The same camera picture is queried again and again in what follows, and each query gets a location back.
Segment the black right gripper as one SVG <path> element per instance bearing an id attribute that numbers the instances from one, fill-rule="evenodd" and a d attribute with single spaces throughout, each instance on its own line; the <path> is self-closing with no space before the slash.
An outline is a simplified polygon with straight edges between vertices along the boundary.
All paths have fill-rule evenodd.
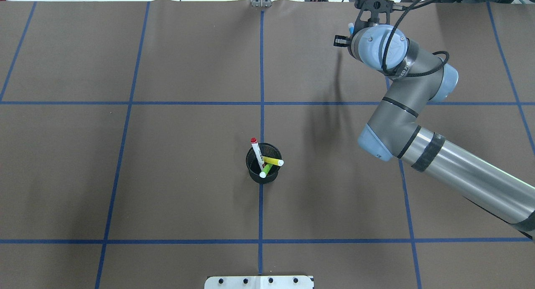
<path id="1" fill-rule="evenodd" d="M 343 36 L 343 35 L 336 35 L 333 40 L 333 46 L 340 47 L 340 48 L 348 48 L 352 45 L 353 38 Z"/>

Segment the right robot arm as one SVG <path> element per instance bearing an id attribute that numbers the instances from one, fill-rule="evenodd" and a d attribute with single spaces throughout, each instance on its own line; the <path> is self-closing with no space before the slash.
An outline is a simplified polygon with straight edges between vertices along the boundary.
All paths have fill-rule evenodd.
<path id="1" fill-rule="evenodd" d="M 332 47 L 341 27 L 330 27 L 318 40 L 325 49 L 327 75 L 333 76 L 327 106 L 315 128 L 315 148 L 329 157 L 318 196 L 310 205 L 308 238 L 417 239 L 468 238 L 525 240 L 525 236 L 466 200 L 450 186 L 397 168 L 359 148 L 356 139 L 386 91 L 377 72 Z M 465 21 L 417 21 L 403 32 L 428 51 L 446 50 L 460 74 L 455 91 L 443 103 L 427 106 L 422 127 L 444 135 L 516 177 L 534 184 L 534 77 L 521 64 L 533 64 L 533 26 L 492 22 L 480 11 Z"/>

